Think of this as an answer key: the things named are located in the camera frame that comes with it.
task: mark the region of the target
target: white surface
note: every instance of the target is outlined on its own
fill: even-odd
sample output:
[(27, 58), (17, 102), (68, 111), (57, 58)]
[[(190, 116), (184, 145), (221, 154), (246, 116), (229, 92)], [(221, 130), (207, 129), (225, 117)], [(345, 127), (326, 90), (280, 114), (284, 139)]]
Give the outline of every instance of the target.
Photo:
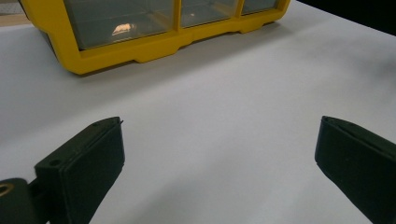
[(92, 223), (370, 223), (314, 161), (323, 115), (396, 142), (396, 38), (292, 2), (259, 31), (89, 77), (36, 28), (0, 29), (0, 179), (123, 120), (124, 169)]

